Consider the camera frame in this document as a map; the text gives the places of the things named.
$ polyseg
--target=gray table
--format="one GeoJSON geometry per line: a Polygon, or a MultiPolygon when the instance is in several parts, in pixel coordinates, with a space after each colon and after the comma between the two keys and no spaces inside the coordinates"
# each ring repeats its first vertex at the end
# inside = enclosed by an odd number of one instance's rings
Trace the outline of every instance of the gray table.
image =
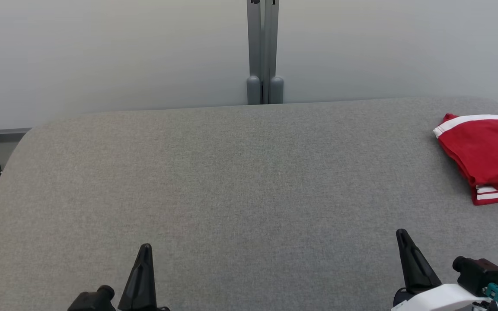
{"type": "Polygon", "coordinates": [[[153,246],[160,305],[387,310],[406,228],[443,282],[498,264],[498,204],[474,206],[431,130],[481,98],[89,114],[34,128],[0,179],[0,311],[65,310],[153,246]]]}

